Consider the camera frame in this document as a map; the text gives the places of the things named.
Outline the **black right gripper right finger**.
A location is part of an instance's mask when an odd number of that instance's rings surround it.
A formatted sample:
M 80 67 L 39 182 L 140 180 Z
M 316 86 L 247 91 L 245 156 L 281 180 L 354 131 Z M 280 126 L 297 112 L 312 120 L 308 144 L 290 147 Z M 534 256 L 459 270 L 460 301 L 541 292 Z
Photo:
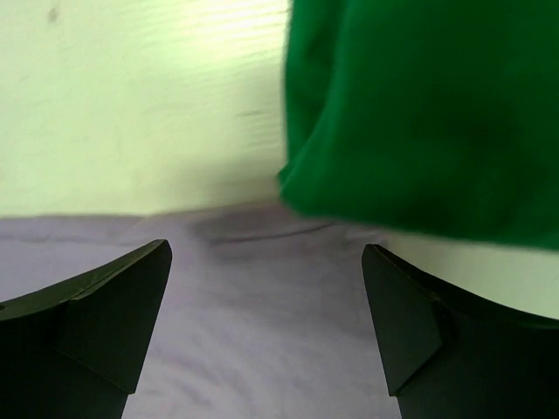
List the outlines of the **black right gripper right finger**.
M 557 417 L 555 319 L 484 299 L 379 245 L 364 248 L 362 273 L 402 417 Z

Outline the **purple t shirt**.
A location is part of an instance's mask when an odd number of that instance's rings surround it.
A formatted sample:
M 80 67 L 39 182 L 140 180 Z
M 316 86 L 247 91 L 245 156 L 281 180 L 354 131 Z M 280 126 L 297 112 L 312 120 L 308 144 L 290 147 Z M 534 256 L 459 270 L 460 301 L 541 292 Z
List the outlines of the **purple t shirt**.
M 1 223 L 11 299 L 169 241 L 172 272 L 127 418 L 396 418 L 362 281 L 373 230 L 271 207 Z

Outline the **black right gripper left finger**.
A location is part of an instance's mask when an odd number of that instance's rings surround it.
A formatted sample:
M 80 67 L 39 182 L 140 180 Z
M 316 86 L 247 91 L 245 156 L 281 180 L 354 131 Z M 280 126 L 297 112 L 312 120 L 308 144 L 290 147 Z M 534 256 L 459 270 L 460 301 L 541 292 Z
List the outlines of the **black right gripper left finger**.
M 1 304 L 1 416 L 111 419 L 138 386 L 172 251 L 155 240 Z

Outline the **green folded t shirt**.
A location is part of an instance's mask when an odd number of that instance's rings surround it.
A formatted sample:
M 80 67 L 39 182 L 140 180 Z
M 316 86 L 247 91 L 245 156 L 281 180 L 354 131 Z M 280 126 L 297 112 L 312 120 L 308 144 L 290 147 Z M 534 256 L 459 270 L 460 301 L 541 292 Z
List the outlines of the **green folded t shirt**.
M 295 1 L 285 116 L 304 216 L 558 246 L 555 1 Z

